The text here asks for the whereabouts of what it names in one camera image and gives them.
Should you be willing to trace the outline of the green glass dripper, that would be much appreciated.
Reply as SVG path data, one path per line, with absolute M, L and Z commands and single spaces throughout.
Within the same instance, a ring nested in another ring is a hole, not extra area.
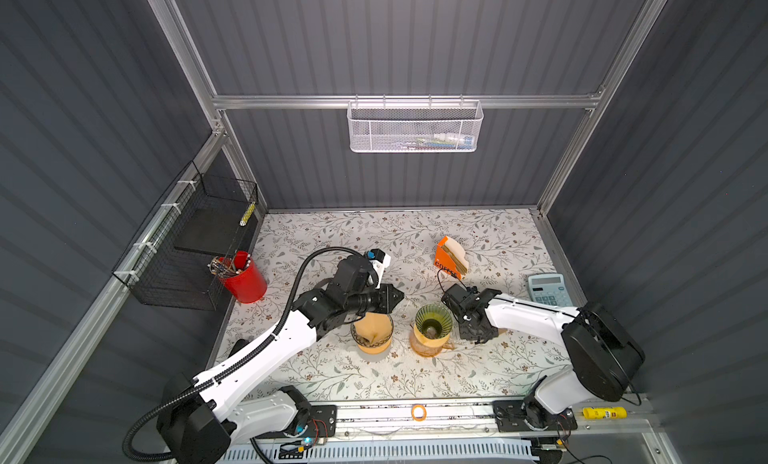
M 453 329 L 453 315 L 443 304 L 428 304 L 418 309 L 414 325 L 416 330 L 429 338 L 450 335 Z

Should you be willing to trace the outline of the orange glass pitcher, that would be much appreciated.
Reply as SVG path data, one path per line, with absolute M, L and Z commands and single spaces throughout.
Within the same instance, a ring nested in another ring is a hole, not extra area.
M 418 339 L 410 340 L 411 349 L 421 357 L 435 357 L 445 350 L 454 350 L 455 345 L 450 340 L 441 343 L 425 344 Z

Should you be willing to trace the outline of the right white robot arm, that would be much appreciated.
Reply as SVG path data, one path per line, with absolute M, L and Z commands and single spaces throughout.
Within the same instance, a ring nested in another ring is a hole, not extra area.
M 511 330 L 566 350 L 569 364 L 537 381 L 524 400 L 530 421 L 558 415 L 591 398 L 621 401 L 645 362 L 637 341 L 599 303 L 558 307 L 462 284 L 445 290 L 441 302 L 464 340 L 484 344 L 502 330 Z

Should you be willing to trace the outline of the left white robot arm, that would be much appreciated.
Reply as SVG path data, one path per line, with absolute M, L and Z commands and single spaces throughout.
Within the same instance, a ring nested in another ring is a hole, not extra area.
M 330 281 L 299 292 L 293 287 L 278 322 L 225 361 L 164 390 L 156 429 L 178 463 L 215 463 L 239 438 L 305 432 L 311 406 L 283 386 L 245 410 L 241 403 L 273 371 L 339 327 L 370 313 L 387 315 L 404 294 L 383 280 L 391 257 L 374 248 L 346 249 Z

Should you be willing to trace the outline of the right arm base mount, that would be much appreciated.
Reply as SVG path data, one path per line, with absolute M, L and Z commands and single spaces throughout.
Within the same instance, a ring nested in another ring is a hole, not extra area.
M 500 432 L 574 431 L 578 428 L 575 415 L 570 408 L 559 414 L 552 414 L 535 401 L 494 400 L 492 411 Z

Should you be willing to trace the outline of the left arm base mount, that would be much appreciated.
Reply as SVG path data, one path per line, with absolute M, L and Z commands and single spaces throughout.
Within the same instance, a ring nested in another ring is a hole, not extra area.
M 315 405 L 299 411 L 294 420 L 275 435 L 281 438 L 330 438 L 336 434 L 338 407 L 335 405 Z

